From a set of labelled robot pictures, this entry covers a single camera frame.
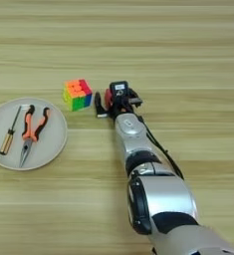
rubik's cube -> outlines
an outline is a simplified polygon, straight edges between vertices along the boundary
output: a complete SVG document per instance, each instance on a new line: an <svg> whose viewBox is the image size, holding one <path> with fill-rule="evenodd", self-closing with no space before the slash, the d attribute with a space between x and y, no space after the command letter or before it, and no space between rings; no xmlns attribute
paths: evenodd
<svg viewBox="0 0 234 255"><path fill-rule="evenodd" d="M86 80L71 80L65 82L64 101L71 111L77 111L90 106L92 90Z"/></svg>

wooden table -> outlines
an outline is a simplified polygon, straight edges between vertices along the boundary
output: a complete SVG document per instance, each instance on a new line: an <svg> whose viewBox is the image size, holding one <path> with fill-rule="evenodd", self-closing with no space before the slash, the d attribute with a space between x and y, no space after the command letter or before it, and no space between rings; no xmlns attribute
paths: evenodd
<svg viewBox="0 0 234 255"><path fill-rule="evenodd" d="M129 81L200 222L234 245L234 0L0 0L0 104L43 98L69 125L51 164L0 167L0 255L149 254L127 221L112 122L63 103L76 78L101 92Z"/></svg>

